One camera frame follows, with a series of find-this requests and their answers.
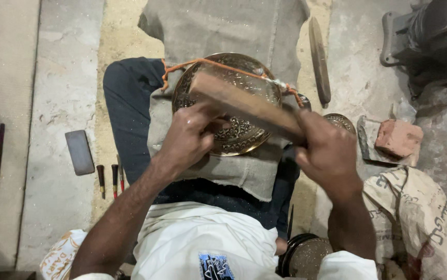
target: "wooden mallet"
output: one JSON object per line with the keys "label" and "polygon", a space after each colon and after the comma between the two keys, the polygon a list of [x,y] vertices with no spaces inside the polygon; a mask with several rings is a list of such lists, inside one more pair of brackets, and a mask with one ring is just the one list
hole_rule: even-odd
{"label": "wooden mallet", "polygon": [[251,95],[238,87],[204,72],[195,74],[189,94],[212,101],[221,111],[250,121],[296,145],[306,143],[294,113],[277,108],[264,98]]}

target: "sack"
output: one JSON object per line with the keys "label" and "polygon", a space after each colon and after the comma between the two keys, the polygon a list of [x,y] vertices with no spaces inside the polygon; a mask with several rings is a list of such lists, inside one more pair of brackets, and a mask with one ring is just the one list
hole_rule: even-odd
{"label": "sack", "polygon": [[364,201],[376,231],[376,262],[392,258],[407,279],[447,279],[447,199],[427,174],[396,167],[367,179]]}
{"label": "sack", "polygon": [[78,248],[87,236],[83,230],[66,232],[40,263],[40,272],[46,280],[67,280]]}

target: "patch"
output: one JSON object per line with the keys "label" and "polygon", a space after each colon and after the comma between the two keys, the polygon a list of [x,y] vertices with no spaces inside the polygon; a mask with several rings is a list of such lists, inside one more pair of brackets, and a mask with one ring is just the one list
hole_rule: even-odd
{"label": "patch", "polygon": [[199,254],[202,280],[235,280],[225,255]]}

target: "brick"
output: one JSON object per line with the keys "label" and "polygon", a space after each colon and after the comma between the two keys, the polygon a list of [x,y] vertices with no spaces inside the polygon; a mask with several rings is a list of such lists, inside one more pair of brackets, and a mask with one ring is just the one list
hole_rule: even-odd
{"label": "brick", "polygon": [[401,120],[381,123],[375,148],[396,158],[419,155],[424,133],[417,125]]}

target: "orange cord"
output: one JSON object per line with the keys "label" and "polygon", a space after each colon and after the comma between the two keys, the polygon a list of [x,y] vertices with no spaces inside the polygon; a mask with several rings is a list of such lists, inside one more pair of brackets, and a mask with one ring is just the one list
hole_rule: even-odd
{"label": "orange cord", "polygon": [[[255,78],[258,78],[258,79],[267,79],[268,78],[265,73],[263,73],[262,75],[255,75],[253,73],[249,73],[249,72],[246,72],[246,71],[234,68],[234,67],[230,67],[230,66],[218,63],[218,62],[214,62],[214,61],[211,61],[211,60],[205,59],[205,58],[196,58],[196,59],[193,59],[191,61],[179,64],[179,65],[173,66],[173,67],[167,67],[166,63],[164,62],[164,58],[161,59],[161,61],[163,62],[163,65],[164,65],[164,75],[163,75],[163,83],[164,84],[163,84],[163,87],[161,88],[161,90],[165,90],[165,89],[168,88],[168,73],[171,73],[173,71],[176,71],[176,70],[178,70],[180,68],[183,68],[183,67],[185,67],[185,66],[187,66],[189,64],[193,64],[193,63],[196,63],[196,62],[206,62],[206,63],[212,64],[212,65],[215,65],[215,66],[218,66],[218,67],[221,67],[221,68],[225,68],[227,70],[236,71],[236,72],[239,72],[241,74],[249,75],[251,77],[255,77]],[[293,89],[293,88],[291,88],[291,86],[289,86],[289,84],[286,84],[286,92],[284,92],[283,95],[289,95],[289,94],[293,94],[295,96],[295,99],[296,99],[296,102],[298,103],[298,106],[300,106],[300,108],[302,108],[303,107],[303,103],[301,102],[301,98],[298,95],[298,91]]]}

